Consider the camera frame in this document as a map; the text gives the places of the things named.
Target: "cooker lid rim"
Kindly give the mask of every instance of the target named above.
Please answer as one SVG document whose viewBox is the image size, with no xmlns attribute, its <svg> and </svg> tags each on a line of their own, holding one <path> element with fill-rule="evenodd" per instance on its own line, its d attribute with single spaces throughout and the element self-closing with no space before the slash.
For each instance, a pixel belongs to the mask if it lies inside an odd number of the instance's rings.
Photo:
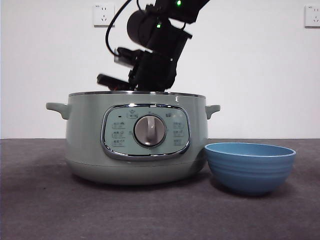
<svg viewBox="0 0 320 240">
<path fill-rule="evenodd" d="M 100 94 L 114 94 L 114 95 L 170 95 L 170 96 L 187 96 L 187 97 L 196 97 L 203 98 L 206 97 L 199 94 L 192 93 L 180 93 L 180 92 L 162 92 L 162 91 L 84 91 L 84 92 L 74 92 L 70 93 L 69 97 L 79 96 L 79 95 L 100 95 Z"/>
</svg>

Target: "blue bowl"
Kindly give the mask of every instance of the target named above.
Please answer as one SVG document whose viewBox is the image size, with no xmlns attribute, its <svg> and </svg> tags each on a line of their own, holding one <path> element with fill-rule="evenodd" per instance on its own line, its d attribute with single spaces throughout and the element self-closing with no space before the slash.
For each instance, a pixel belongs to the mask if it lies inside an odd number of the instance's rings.
<svg viewBox="0 0 320 240">
<path fill-rule="evenodd" d="M 205 146 L 208 165 L 216 179 L 233 192 L 264 195 L 285 182 L 296 152 L 290 148 L 243 142 Z"/>
</svg>

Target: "floor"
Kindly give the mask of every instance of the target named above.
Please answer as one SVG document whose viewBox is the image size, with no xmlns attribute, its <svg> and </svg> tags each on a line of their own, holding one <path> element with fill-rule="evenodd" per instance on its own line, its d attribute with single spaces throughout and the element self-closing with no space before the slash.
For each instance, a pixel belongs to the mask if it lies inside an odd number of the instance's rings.
<svg viewBox="0 0 320 240">
<path fill-rule="evenodd" d="M 211 139 L 295 149 L 286 183 L 260 197 L 231 193 L 208 166 L 152 186 L 72 175 L 64 139 L 1 140 L 2 240 L 319 240 L 320 139 Z"/>
</svg>

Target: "power outlet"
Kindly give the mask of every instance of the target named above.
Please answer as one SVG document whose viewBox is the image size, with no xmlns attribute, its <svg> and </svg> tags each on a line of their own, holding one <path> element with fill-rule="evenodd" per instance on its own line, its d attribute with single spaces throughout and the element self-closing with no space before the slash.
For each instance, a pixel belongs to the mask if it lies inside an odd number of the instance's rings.
<svg viewBox="0 0 320 240">
<path fill-rule="evenodd" d="M 304 13 L 306 28 L 320 28 L 320 5 L 306 5 Z"/>
<path fill-rule="evenodd" d="M 96 3 L 93 7 L 93 25 L 107 27 L 115 16 L 114 3 Z"/>
</svg>

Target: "cooker handle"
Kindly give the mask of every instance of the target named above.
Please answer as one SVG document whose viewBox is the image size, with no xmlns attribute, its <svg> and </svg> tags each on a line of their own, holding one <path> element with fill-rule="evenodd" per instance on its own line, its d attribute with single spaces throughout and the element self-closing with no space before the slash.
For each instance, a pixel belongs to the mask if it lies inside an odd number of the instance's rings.
<svg viewBox="0 0 320 240">
<path fill-rule="evenodd" d="M 205 113 L 206 113 L 206 119 L 211 119 L 211 115 L 219 112 L 221 109 L 220 105 L 210 105 L 210 106 L 205 106 Z"/>
<path fill-rule="evenodd" d="M 45 105 L 46 109 L 56 111 L 61 114 L 61 117 L 65 120 L 69 119 L 70 116 L 70 105 L 57 102 L 47 102 Z"/>
</svg>

